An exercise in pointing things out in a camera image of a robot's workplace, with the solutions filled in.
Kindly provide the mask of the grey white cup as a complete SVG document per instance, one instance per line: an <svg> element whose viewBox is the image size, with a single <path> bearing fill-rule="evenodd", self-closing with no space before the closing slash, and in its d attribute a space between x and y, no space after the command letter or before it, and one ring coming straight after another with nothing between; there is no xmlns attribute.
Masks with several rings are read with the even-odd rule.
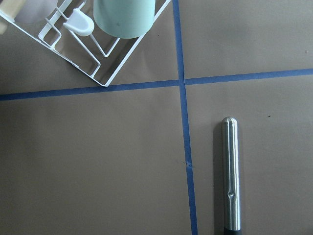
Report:
<svg viewBox="0 0 313 235"><path fill-rule="evenodd" d="M57 3L57 0L27 0L15 21L24 24L42 21L56 9Z"/></svg>

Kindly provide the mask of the mint green cup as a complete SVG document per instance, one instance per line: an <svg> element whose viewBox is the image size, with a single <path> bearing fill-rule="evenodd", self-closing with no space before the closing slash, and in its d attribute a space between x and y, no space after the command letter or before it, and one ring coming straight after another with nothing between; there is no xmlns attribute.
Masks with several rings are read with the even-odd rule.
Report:
<svg viewBox="0 0 313 235"><path fill-rule="evenodd" d="M154 23L155 0L95 0L93 17L98 27L121 39L146 34Z"/></svg>

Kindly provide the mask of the steel muddler black tip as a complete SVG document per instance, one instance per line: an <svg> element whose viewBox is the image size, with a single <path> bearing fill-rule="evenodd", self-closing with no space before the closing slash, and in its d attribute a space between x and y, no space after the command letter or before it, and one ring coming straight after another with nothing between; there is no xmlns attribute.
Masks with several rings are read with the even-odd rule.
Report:
<svg viewBox="0 0 313 235"><path fill-rule="evenodd" d="M224 172L224 234L241 235L241 194L238 122L233 117L222 120Z"/></svg>

